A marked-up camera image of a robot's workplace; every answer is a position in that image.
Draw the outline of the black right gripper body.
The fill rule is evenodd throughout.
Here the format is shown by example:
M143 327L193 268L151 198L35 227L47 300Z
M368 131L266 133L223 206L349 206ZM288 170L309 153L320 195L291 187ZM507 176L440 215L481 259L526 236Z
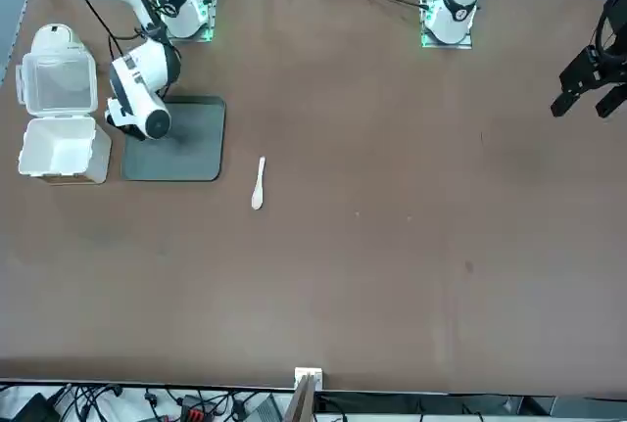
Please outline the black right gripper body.
M108 124L122 132L124 135L138 141L144 141L146 139L145 134L134 124L116 125L111 119L108 120Z

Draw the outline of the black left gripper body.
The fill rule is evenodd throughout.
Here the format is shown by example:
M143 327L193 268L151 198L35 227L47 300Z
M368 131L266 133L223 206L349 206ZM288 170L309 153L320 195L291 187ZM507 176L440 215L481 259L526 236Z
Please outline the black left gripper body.
M606 0L595 30L595 47L601 58L625 58L623 53L613 54L605 50L602 37L606 23L609 23L614 36L618 37L626 25L626 0Z

